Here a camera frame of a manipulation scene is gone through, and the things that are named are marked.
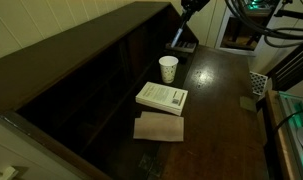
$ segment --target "metal grate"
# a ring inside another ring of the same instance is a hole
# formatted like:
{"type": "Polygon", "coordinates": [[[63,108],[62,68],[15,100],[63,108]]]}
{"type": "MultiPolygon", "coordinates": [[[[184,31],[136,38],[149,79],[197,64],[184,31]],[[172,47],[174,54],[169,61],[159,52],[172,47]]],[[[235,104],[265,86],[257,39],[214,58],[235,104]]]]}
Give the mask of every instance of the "metal grate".
{"type": "Polygon", "coordinates": [[[257,95],[261,95],[267,84],[268,77],[258,73],[250,72],[250,78],[251,78],[253,93],[257,95]]]}

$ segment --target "white book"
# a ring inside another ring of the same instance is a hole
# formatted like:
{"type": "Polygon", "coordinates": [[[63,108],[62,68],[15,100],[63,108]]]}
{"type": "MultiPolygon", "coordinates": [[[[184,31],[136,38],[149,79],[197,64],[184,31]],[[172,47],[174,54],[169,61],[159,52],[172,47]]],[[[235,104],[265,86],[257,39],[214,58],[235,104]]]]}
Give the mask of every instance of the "white book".
{"type": "Polygon", "coordinates": [[[137,103],[181,115],[188,91],[147,82],[135,97],[137,103]]]}

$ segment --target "paper cup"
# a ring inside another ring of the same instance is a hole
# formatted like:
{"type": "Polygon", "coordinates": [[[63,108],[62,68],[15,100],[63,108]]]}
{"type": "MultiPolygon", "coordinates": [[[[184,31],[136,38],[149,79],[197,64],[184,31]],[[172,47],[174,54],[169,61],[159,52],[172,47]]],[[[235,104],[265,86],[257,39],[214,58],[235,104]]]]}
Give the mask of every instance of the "paper cup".
{"type": "Polygon", "coordinates": [[[179,60],[173,56],[163,56],[159,59],[161,76],[164,83],[172,83],[174,81],[178,62],[179,60]]]}

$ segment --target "wooden cabinet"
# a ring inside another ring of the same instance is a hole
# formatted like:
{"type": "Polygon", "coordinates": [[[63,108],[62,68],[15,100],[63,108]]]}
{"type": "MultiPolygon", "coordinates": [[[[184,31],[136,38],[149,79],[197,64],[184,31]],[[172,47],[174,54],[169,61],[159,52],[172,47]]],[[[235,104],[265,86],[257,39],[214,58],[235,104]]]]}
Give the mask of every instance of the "wooden cabinet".
{"type": "Polygon", "coordinates": [[[0,114],[93,178],[146,177],[140,160],[159,143],[132,139],[134,97],[160,81],[178,24],[171,4],[136,2],[0,59],[0,114]]]}

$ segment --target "white paper cup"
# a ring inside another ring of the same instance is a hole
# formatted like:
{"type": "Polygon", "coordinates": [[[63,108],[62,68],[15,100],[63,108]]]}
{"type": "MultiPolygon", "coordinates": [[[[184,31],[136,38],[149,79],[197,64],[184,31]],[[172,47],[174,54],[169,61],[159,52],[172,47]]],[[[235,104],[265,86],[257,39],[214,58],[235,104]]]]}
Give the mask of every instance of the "white paper cup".
{"type": "Polygon", "coordinates": [[[178,62],[178,58],[173,56],[163,56],[159,59],[161,76],[164,83],[172,83],[174,81],[178,62]]]}

